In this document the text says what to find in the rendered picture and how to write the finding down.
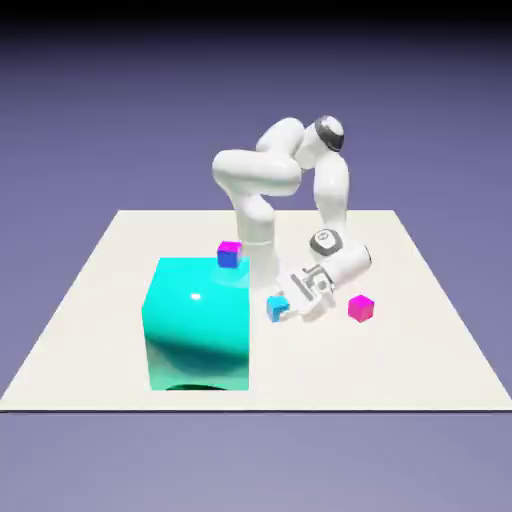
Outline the large cyan box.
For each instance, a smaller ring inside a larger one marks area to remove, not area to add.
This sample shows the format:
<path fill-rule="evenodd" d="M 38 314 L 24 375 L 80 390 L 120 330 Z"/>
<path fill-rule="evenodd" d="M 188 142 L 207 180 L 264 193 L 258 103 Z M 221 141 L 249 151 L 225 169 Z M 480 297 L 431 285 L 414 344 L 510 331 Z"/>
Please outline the large cyan box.
<path fill-rule="evenodd" d="M 250 262 L 158 261 L 142 306 L 153 390 L 249 389 Z"/>

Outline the small cyan cube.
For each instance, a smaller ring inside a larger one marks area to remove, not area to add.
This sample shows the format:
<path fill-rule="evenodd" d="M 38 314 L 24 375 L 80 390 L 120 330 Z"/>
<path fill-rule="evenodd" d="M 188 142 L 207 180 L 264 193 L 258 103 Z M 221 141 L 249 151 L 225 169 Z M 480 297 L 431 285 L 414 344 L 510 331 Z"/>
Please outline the small cyan cube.
<path fill-rule="evenodd" d="M 284 295 L 272 295 L 267 298 L 267 316 L 272 323 L 280 321 L 281 316 L 290 310 L 289 301 Z"/>

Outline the small pink cube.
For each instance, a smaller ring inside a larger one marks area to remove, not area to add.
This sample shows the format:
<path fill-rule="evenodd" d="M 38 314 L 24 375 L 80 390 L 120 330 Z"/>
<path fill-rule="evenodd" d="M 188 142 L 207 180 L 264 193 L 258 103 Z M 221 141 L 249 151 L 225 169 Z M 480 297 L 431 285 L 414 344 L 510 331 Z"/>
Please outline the small pink cube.
<path fill-rule="evenodd" d="M 373 317 L 374 307 L 375 302 L 371 298 L 358 295 L 348 301 L 347 313 L 349 317 L 362 323 Z"/>

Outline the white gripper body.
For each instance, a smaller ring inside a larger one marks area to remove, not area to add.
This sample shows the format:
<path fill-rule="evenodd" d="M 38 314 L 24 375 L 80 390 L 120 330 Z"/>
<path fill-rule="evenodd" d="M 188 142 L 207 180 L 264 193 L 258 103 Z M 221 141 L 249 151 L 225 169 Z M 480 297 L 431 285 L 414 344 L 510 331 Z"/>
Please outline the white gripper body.
<path fill-rule="evenodd" d="M 285 273 L 278 277 L 277 285 L 290 310 L 305 321 L 321 317 L 336 305 L 333 284 L 324 271 Z"/>

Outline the small blue cube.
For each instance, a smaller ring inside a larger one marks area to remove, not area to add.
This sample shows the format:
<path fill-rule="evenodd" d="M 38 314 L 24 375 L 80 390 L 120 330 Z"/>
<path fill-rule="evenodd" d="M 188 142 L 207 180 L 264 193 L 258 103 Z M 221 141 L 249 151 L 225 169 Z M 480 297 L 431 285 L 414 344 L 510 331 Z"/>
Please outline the small blue cube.
<path fill-rule="evenodd" d="M 217 248 L 217 264 L 220 268 L 237 268 L 242 258 L 243 246 L 239 241 L 223 240 Z"/>

